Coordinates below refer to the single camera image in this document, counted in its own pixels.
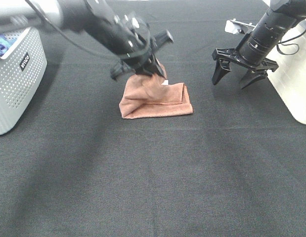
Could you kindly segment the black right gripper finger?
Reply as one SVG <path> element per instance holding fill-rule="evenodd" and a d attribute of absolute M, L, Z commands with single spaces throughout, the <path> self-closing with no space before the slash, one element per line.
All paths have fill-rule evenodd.
<path fill-rule="evenodd" d="M 245 87 L 268 77 L 266 70 L 248 70 L 240 80 L 240 88 Z"/>
<path fill-rule="evenodd" d="M 212 77 L 213 85 L 218 84 L 218 82 L 228 73 L 231 72 L 230 61 L 224 59 L 216 60 L 216 68 Z"/>

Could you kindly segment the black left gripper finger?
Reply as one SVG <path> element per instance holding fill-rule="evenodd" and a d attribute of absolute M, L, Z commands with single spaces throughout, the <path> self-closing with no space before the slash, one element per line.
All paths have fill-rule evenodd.
<path fill-rule="evenodd" d="M 151 55 L 149 60 L 149 72 L 151 74 L 157 74 L 158 76 L 165 78 L 165 70 L 162 68 L 155 55 Z"/>
<path fill-rule="evenodd" d="M 145 63 L 142 66 L 135 69 L 135 73 L 139 75 L 146 75 L 146 76 L 152 76 L 154 71 L 154 63 Z"/>

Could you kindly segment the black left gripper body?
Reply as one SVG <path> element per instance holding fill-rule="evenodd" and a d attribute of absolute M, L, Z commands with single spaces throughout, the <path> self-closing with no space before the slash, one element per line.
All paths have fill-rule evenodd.
<path fill-rule="evenodd" d="M 123 74 L 135 73 L 135 69 L 150 62 L 151 55 L 155 55 L 165 44 L 173 43 L 173 41 L 173 36 L 168 30 L 161 31 L 155 36 L 149 35 L 143 49 L 118 56 L 120 62 L 110 69 L 110 77 L 117 79 Z"/>

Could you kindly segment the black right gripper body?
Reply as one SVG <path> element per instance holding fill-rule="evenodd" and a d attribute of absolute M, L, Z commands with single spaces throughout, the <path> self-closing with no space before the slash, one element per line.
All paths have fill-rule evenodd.
<path fill-rule="evenodd" d="M 242 66 L 249 71 L 265 73 L 268 70 L 275 72 L 278 69 L 277 62 L 264 58 L 262 62 L 253 64 L 247 62 L 235 48 L 218 49 L 212 53 L 212 58 L 217 62 L 216 71 L 228 73 L 231 71 L 230 63 Z"/>

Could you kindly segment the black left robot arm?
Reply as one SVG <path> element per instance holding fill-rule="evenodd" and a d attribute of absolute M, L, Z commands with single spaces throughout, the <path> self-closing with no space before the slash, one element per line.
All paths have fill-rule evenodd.
<path fill-rule="evenodd" d="M 60 34 L 85 31 L 119 57 L 112 79 L 128 72 L 166 77 L 155 53 L 173 42 L 170 32 L 153 36 L 135 13 L 119 17 L 104 0 L 0 0 L 0 34 L 27 27 Z"/>

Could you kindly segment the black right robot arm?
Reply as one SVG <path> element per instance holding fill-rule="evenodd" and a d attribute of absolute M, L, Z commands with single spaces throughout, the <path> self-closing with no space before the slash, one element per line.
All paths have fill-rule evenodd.
<path fill-rule="evenodd" d="M 267 71 L 276 71 L 278 64 L 267 59 L 267 55 L 291 28 L 305 19 L 306 0 L 272 0 L 264 16 L 236 48 L 214 50 L 216 68 L 212 83 L 216 85 L 231 71 L 231 62 L 248 69 L 240 80 L 241 88 L 268 78 Z"/>

